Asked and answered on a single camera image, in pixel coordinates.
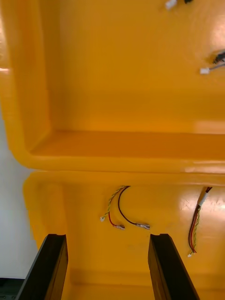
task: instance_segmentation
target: white wall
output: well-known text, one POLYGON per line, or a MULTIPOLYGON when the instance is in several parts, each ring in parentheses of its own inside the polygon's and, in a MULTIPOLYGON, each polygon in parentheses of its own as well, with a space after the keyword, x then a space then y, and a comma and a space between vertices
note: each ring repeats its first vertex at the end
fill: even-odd
POLYGON ((22 192, 31 171, 8 150, 0 119, 0 277, 25 278, 37 254, 22 192))

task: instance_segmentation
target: metal wire terminal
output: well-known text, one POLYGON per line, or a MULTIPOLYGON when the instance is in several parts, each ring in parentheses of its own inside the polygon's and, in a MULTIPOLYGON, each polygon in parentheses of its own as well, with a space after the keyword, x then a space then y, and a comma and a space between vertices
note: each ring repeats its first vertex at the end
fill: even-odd
POLYGON ((116 225, 114 227, 117 228, 117 229, 125 230, 125 226, 124 225, 116 225))
POLYGON ((148 224, 137 223, 136 226, 137 226, 137 227, 140 227, 140 228, 147 229, 147 230, 150 229, 150 226, 149 226, 148 224))

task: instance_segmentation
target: cable bundle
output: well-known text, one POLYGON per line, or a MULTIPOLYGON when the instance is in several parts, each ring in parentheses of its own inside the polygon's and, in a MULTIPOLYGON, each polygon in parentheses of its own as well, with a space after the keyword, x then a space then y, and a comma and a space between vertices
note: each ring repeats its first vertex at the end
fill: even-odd
POLYGON ((150 226, 149 226, 148 224, 134 223, 134 222, 130 221, 130 220, 122 213, 122 211, 121 211, 121 208, 120 208, 120 199, 121 199, 121 195, 122 195, 123 192, 124 192, 126 189, 128 189, 129 187, 130 187, 130 186, 121 186, 119 189, 117 189, 117 190, 115 191, 115 193, 113 193, 113 195, 112 195, 112 196, 110 197, 110 199, 109 199, 108 210, 107 210, 107 212, 100 218, 100 221, 103 222, 103 221, 105 220, 105 217, 108 215, 108 216, 109 216, 109 221, 110 221, 110 223, 111 223, 111 225, 112 225, 113 227, 118 228, 118 229, 122 229, 122 230, 125 229, 124 225, 116 225, 116 224, 114 224, 114 223, 112 222, 111 216, 110 216, 111 202, 112 202, 113 198, 120 192, 120 195, 119 195, 119 198, 118 198, 118 209, 119 209, 120 214, 123 216, 123 218, 124 218, 126 221, 128 221, 130 224, 132 224, 132 225, 135 225, 135 226, 137 226, 137 227, 140 227, 140 228, 144 228, 144 229, 149 230, 149 229, 150 229, 150 226))
POLYGON ((206 190, 205 190, 205 193, 202 197, 202 200, 199 201, 196 209, 195 209, 195 212, 194 212, 194 215, 193 215, 193 218, 192 218, 192 222, 191 222, 191 227, 190 227, 190 230, 189 230, 189 234, 188 234, 188 243, 189 243, 189 246, 191 248, 191 253, 188 255, 189 257, 191 257, 191 255, 193 253, 197 253, 196 250, 195 250, 195 247, 196 247, 196 233, 197 233, 197 227, 198 227, 198 224, 199 224, 199 220, 200 220, 200 210, 201 210, 201 207, 208 195, 208 192, 211 190, 212 188, 211 187, 207 187, 206 190))

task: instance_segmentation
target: red wire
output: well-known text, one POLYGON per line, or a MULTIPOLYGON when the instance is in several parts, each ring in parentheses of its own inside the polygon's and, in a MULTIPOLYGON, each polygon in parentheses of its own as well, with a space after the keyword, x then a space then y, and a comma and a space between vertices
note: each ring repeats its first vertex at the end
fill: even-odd
POLYGON ((198 212, 195 214, 195 220, 194 220, 194 223, 193 223, 193 227, 192 227, 192 229, 191 229, 191 240, 190 240, 190 242, 191 242, 191 247, 192 247, 192 249, 194 250, 194 253, 197 253, 197 252, 196 252, 196 250, 195 250, 195 248, 193 247, 193 244, 192 244, 192 234, 193 234, 193 230, 194 230, 195 223, 196 223, 196 220, 197 220, 197 215, 198 215, 198 212))
POLYGON ((113 222, 112 222, 112 220, 111 220, 111 218, 110 218, 110 212, 109 212, 109 222, 113 225, 113 227, 116 227, 116 224, 114 224, 113 222))

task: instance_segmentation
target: yellow surface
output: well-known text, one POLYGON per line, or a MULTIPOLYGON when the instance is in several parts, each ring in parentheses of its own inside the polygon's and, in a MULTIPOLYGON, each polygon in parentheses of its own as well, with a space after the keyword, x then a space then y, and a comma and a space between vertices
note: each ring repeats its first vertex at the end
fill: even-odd
POLYGON ((23 165, 225 172, 224 0, 0 0, 0 99, 23 165))
POLYGON ((24 197, 37 246, 49 233, 66 234, 69 265, 64 299, 154 299, 148 269, 150 233, 168 233, 201 299, 225 298, 225 176, 113 172, 36 172, 24 197), (126 229, 99 218, 120 185, 131 185, 121 209, 147 231, 111 217, 126 229), (188 258, 188 231, 204 186, 213 186, 201 210, 197 254, 188 258))

